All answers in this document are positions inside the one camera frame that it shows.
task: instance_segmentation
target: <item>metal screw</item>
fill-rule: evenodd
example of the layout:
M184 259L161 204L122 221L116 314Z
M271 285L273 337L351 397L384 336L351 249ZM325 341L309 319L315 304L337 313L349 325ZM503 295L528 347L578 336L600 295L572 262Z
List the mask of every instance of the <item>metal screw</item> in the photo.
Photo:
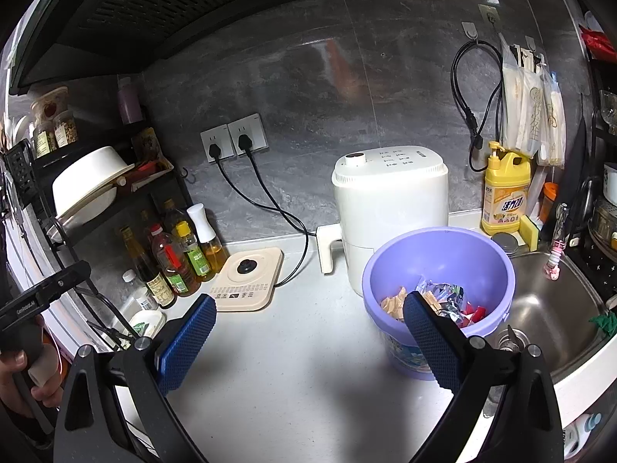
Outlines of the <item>metal screw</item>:
M469 344L473 346L476 350L481 350L486 345L486 341L483 340L480 336L472 336L469 338Z
M538 345L529 345L527 347L527 351L532 357L539 357L540 355L542 355L542 350Z
M150 343L152 343L152 340L150 338L146 338L146 337L138 338L135 340L134 346L138 350L143 351L150 346Z
M92 347L90 345L84 345L84 346L79 347L77 354L79 355L79 357L85 358L88 355L90 355L91 351L92 351Z

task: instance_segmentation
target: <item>faucet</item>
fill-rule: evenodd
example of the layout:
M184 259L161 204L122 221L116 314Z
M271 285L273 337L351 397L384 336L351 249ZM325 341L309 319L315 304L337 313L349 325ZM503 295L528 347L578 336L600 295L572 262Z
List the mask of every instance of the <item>faucet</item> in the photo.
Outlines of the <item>faucet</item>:
M559 204L557 206L555 231L553 232L553 242L550 246L550 255L542 268L544 276L549 280L557 280L559 278L559 260L561 259L563 249L566 247L565 222L568 212L567 204Z

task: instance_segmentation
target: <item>human hand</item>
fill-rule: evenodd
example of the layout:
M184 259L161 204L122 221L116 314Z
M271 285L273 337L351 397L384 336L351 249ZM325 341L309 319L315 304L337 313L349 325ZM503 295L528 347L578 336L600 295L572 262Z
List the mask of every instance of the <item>human hand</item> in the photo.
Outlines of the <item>human hand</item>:
M41 315L37 315L36 323L41 326L41 341L42 327L45 323ZM20 352L4 352L0 354L0 400L14 413L17 413L26 418L34 418L28 403L21 396L15 382L13 374L26 369L28 366L28 357L24 351ZM57 407L62 401L63 390L60 386L62 377L60 371L56 370L53 376L41 386L33 386L30 390L33 398L42 402L45 407Z

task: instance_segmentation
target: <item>purple bucket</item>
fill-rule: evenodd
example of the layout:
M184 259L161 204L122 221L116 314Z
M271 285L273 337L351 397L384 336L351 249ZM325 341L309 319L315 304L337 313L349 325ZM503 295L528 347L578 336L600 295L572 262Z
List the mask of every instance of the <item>purple bucket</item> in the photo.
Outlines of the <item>purple bucket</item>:
M369 259L362 275L366 311L384 333L390 361L403 373L433 380L420 348L405 323L381 309L380 303L403 286L415 289L420 277L460 285L465 299L483 306L487 315L462 331L465 336L487 336L510 312L514 268L505 252L490 238L462 228L437 226L397 236Z

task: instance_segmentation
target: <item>white air fryer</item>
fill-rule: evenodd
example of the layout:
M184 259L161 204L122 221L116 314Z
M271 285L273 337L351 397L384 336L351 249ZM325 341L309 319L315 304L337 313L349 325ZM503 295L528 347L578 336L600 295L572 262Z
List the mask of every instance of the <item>white air fryer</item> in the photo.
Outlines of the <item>white air fryer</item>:
M448 224L448 168L428 148L351 153L336 162L332 183L341 222L317 228L319 261L322 273L331 273L331 245L342 240L349 283L359 295L364 267L383 244L411 230Z

